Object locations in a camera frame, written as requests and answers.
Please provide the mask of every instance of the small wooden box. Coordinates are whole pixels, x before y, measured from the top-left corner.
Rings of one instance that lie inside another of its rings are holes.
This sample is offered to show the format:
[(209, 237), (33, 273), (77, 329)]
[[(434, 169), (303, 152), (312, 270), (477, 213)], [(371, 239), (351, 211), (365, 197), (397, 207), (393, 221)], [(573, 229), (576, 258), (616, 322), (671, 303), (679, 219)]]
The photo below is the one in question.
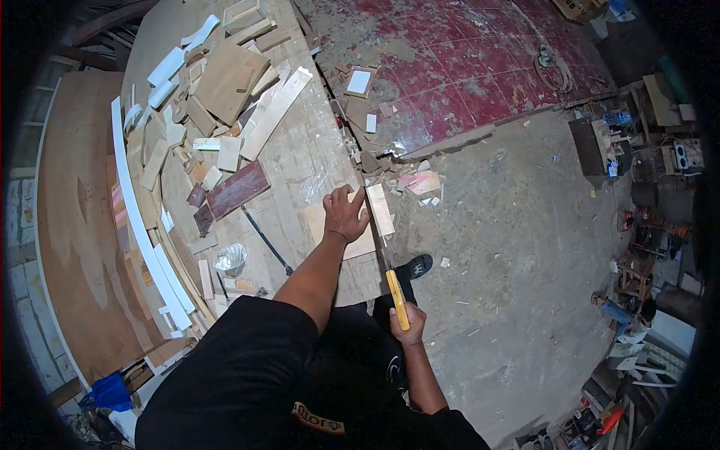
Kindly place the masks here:
[(222, 27), (230, 34), (250, 27), (268, 17), (266, 0), (242, 0), (225, 10)]

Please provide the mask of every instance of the seated person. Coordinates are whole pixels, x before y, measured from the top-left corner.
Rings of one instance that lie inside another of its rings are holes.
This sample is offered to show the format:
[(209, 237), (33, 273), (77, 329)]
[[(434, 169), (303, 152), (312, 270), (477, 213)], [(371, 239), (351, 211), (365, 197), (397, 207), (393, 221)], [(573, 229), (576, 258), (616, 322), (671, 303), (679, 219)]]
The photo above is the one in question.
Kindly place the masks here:
[(652, 326), (652, 319), (657, 312), (657, 305), (652, 298), (646, 299), (634, 315), (630, 314), (625, 308), (618, 306), (614, 301), (601, 295), (593, 295), (590, 303), (600, 305), (603, 311), (617, 320), (615, 336), (622, 343), (638, 343), (645, 339), (645, 335)]

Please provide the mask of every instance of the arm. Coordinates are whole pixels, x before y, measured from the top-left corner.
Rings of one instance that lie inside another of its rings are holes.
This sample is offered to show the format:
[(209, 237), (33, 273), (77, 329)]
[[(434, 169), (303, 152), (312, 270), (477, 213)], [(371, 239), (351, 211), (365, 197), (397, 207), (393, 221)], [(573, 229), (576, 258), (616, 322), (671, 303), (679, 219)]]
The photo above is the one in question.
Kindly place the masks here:
[(405, 309), (408, 312), (410, 329), (400, 329), (395, 308), (390, 308), (390, 328), (405, 353), (405, 365), (410, 380), (410, 401), (424, 413), (435, 414), (447, 408), (448, 403), (425, 353), (423, 328), (427, 315), (412, 303), (405, 303)]
[(358, 218), (365, 200), (365, 188), (358, 192), (352, 203), (348, 202), (350, 192), (352, 188), (346, 184), (325, 195), (323, 240), (287, 279), (274, 298), (305, 311), (318, 326), (320, 333), (328, 324), (345, 246), (359, 238), (370, 222), (367, 210)]

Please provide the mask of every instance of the foot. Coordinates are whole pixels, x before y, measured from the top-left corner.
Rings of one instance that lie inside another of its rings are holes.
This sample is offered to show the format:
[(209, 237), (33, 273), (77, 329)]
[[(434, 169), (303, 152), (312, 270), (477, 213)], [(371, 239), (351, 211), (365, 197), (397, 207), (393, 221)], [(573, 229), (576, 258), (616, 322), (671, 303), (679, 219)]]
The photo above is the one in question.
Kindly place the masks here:
[(608, 299), (603, 297), (602, 295), (593, 294), (593, 296), (590, 298), (590, 304), (591, 305), (600, 305), (603, 306), (605, 302), (607, 302)]
[(420, 278), (427, 274), (433, 267), (433, 257), (424, 253), (411, 259), (407, 264), (398, 267), (396, 271), (407, 271), (410, 279)]

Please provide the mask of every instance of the concrete floor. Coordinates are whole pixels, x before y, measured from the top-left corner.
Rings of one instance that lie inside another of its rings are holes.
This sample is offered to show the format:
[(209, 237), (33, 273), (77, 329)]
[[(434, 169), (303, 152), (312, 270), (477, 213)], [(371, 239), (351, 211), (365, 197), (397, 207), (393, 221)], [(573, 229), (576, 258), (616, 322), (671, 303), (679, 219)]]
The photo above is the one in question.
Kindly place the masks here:
[(629, 178), (591, 198), (568, 120), (543, 112), (431, 158), (444, 176), (435, 207), (409, 192), (386, 196), (396, 263), (419, 253), (435, 261), (413, 282), (433, 369), (451, 408), (491, 447), (566, 418), (612, 341), (589, 299), (626, 245), (611, 222), (630, 205)]

